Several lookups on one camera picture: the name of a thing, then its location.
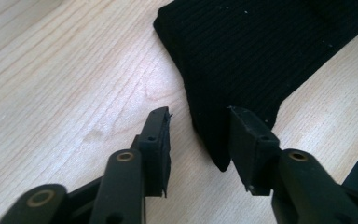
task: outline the ribbed fabric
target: ribbed fabric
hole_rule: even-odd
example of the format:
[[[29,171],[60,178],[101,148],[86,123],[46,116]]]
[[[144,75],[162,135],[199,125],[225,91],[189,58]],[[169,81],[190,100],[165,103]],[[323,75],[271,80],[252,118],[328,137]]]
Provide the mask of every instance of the ribbed fabric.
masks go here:
[[[358,35],[358,1],[176,0],[154,25],[185,82],[193,124],[225,171],[227,107],[272,128],[281,102]]]

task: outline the black cloth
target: black cloth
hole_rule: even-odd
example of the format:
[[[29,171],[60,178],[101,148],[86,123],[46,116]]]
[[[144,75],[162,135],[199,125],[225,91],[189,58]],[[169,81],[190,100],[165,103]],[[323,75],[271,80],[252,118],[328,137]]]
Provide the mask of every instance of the black cloth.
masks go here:
[[[154,25],[193,125],[225,171],[227,108],[254,111],[272,128],[281,102],[358,35],[358,1],[175,0]]]

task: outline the wood grain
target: wood grain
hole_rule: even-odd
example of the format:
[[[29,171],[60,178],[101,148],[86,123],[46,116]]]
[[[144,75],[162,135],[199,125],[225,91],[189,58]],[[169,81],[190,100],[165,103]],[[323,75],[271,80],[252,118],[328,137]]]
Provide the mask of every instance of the wood grain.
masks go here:
[[[24,191],[72,191],[169,106],[168,199],[148,223],[273,223],[270,197],[220,173],[192,127],[180,75],[153,30],[169,0],[0,0],[0,216]],[[358,36],[282,105],[282,147],[313,153],[341,182],[358,159]]]

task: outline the black garment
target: black garment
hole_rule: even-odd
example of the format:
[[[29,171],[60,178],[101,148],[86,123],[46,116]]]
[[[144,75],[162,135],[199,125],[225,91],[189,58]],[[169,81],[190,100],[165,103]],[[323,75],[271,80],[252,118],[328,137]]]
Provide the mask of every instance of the black garment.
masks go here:
[[[358,1],[176,0],[154,25],[182,74],[194,127],[225,171],[227,107],[272,128],[281,102],[358,35]]]

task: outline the wooden surface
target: wooden surface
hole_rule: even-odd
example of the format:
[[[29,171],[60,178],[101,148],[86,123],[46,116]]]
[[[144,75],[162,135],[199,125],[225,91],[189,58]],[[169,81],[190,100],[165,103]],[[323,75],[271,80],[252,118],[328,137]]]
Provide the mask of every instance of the wooden surface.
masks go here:
[[[0,0],[0,216],[28,189],[72,191],[169,106],[168,199],[148,223],[274,223],[270,197],[220,173],[190,122],[182,79],[152,22],[170,0]],[[358,36],[282,105],[282,148],[313,153],[342,182],[358,159]]]

